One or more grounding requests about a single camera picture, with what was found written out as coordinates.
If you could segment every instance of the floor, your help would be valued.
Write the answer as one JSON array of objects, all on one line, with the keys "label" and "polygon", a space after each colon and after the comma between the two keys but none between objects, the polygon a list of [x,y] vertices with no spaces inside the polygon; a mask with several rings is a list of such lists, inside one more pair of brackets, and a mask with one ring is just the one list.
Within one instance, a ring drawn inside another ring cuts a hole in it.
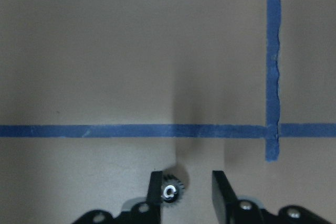
[{"label": "floor", "polygon": [[[0,0],[0,125],[265,125],[266,0]],[[336,0],[281,0],[281,123],[336,122]],[[186,186],[163,223],[218,223],[211,171],[273,213],[336,220],[335,138],[0,138],[0,222],[118,215],[150,172]]]}]

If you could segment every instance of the blue tape strip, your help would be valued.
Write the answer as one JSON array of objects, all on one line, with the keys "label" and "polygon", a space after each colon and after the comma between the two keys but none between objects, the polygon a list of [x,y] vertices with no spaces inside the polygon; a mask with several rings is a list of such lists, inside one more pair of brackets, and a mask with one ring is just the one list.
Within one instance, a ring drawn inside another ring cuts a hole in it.
[{"label": "blue tape strip", "polygon": [[278,123],[280,119],[278,54],[281,22],[280,0],[267,0],[267,55],[266,55],[266,160],[279,156]]},{"label": "blue tape strip", "polygon": [[281,137],[336,137],[335,123],[283,123]]},{"label": "blue tape strip", "polygon": [[120,124],[0,125],[0,137],[226,137],[262,138],[258,125]]}]

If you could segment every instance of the blue tape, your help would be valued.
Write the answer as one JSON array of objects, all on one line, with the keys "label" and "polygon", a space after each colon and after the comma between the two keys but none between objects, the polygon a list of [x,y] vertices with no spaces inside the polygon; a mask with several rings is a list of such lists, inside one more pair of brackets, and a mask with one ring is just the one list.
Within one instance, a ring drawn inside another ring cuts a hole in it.
[{"label": "blue tape", "polygon": [[280,0],[267,0],[267,54],[266,54],[266,160],[276,161],[279,156],[278,123],[280,119],[278,54],[281,22]]},{"label": "blue tape", "polygon": [[0,125],[0,137],[226,137],[262,138],[258,125],[120,124]]},{"label": "blue tape", "polygon": [[283,123],[281,137],[336,137],[335,123]]}]

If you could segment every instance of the black gear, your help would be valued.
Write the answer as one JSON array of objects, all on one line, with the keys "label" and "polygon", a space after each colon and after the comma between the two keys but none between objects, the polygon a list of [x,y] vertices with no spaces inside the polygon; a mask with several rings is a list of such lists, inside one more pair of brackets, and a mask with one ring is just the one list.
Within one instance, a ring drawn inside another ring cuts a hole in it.
[{"label": "black gear", "polygon": [[162,194],[165,206],[172,206],[178,203],[184,193],[184,185],[174,175],[168,174],[163,176]]}]

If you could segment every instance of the gear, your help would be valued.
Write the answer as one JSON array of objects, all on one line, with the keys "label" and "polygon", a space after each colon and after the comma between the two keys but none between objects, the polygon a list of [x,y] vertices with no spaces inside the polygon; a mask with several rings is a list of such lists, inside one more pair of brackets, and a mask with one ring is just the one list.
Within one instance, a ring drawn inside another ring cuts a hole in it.
[{"label": "gear", "polygon": [[184,193],[184,185],[174,175],[163,176],[162,199],[165,206],[177,204]]}]

